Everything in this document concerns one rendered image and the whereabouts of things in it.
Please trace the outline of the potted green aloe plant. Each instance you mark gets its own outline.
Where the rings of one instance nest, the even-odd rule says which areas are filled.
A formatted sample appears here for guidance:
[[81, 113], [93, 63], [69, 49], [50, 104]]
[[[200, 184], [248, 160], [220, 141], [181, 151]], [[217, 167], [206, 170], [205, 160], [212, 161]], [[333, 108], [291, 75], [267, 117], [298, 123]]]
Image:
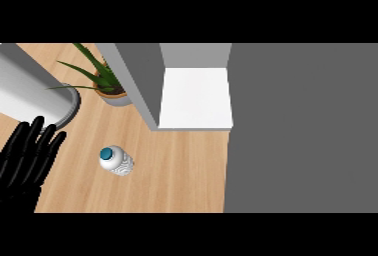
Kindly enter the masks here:
[[81, 52], [81, 54], [85, 56], [96, 70], [94, 73], [90, 73], [81, 67], [66, 62], [60, 62], [60, 64], [63, 64], [66, 67], [79, 72], [93, 82], [91, 86], [76, 85], [76, 88], [93, 90], [97, 93], [102, 100], [105, 101], [105, 103], [110, 106], [128, 106], [131, 104], [131, 99], [128, 97], [125, 89], [122, 88], [121, 82], [115, 76], [115, 73], [109, 67], [107, 62], [97, 60], [91, 51], [81, 43], [75, 43], [73, 46]]

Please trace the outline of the white water bottle blue cap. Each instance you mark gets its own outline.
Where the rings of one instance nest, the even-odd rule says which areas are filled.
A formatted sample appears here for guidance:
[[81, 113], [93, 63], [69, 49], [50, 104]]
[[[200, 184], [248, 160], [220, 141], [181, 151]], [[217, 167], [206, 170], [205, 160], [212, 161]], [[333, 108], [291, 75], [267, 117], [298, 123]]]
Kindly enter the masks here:
[[121, 147], [105, 147], [99, 153], [100, 167], [118, 176], [127, 176], [133, 170], [133, 158]]

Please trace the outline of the grey open cabinet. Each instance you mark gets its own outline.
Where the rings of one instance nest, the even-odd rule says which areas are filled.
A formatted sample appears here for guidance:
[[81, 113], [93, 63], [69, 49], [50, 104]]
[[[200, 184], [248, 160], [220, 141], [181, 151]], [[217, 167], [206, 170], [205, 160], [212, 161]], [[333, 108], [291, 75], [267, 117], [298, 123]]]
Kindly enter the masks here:
[[96, 47], [150, 130], [231, 129], [229, 43], [99, 43]]

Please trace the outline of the dark grey cabinet door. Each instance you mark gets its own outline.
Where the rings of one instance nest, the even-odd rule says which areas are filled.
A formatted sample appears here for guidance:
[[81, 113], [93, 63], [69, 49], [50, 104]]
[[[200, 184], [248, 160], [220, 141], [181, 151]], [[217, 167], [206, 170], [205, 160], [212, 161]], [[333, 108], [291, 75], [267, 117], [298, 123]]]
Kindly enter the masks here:
[[378, 44], [236, 44], [229, 212], [378, 212]]

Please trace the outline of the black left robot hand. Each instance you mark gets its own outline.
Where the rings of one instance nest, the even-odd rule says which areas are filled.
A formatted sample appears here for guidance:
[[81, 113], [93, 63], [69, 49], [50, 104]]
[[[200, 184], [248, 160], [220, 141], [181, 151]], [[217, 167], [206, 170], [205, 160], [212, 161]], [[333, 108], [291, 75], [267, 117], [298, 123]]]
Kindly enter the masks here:
[[44, 117], [20, 122], [0, 150], [0, 215], [35, 211], [41, 186], [54, 163], [66, 132], [42, 128]]

